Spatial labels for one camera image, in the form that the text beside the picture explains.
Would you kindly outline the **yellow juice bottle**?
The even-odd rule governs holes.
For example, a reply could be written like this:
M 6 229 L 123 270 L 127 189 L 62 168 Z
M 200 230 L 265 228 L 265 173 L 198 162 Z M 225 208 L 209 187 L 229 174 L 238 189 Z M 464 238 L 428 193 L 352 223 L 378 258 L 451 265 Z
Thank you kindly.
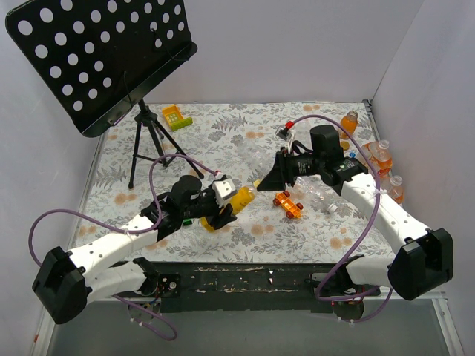
M 241 187 L 229 201 L 233 207 L 233 214 L 238 215 L 257 195 L 258 192 L 253 184 Z

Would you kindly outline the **gold bottle cap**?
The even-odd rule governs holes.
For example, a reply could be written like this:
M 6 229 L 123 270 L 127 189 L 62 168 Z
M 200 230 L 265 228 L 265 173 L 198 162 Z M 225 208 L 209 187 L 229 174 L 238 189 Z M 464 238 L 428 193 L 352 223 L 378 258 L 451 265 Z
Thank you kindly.
M 347 150 L 350 149 L 350 144 L 349 144 L 348 142 L 340 142 L 340 144 L 341 144 L 341 147 L 342 147 L 345 151 L 347 151 Z

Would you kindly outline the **orange juice bottle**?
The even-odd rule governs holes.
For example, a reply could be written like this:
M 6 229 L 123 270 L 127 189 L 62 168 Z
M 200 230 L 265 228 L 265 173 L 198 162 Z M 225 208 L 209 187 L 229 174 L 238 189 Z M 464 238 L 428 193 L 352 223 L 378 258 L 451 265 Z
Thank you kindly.
M 341 126 L 345 129 L 345 131 L 340 131 L 340 138 L 348 139 L 348 134 L 352 136 L 358 126 L 358 113 L 356 111 L 349 111 L 341 119 Z

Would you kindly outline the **crushed orange label bottle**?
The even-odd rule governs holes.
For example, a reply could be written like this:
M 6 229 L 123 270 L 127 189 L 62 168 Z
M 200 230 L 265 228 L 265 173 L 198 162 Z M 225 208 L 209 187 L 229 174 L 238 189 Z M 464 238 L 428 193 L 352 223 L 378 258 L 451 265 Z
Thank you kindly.
M 363 146 L 365 154 L 380 177 L 387 176 L 393 167 L 393 159 L 389 147 L 390 143 L 385 139 L 370 142 Z

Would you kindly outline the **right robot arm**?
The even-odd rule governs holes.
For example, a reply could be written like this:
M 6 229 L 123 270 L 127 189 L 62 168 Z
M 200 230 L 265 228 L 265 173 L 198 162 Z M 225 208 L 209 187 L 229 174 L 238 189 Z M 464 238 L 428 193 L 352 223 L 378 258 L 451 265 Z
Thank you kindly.
M 357 159 L 344 155 L 337 130 L 319 125 L 309 132 L 312 148 L 302 154 L 280 149 L 258 191 L 284 191 L 299 177 L 318 175 L 323 183 L 353 204 L 389 243 L 393 259 L 351 257 L 335 265 L 329 280 L 343 294 L 363 285 L 392 288 L 414 300 L 453 277 L 453 239 L 443 228 L 433 230 L 410 216 L 383 192 Z

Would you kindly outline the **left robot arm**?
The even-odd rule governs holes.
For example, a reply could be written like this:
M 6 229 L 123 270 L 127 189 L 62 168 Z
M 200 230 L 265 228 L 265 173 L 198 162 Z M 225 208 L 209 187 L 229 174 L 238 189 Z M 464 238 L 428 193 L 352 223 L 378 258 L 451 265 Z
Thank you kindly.
M 131 262 L 125 258 L 178 231 L 184 220 L 205 217 L 215 230 L 235 221 L 230 201 L 236 193 L 226 177 L 203 188 L 197 177 L 185 175 L 117 232 L 69 251 L 50 250 L 33 292 L 57 324 L 71 321 L 89 303 L 114 294 L 131 291 L 151 296 L 161 283 L 158 270 L 142 257 Z

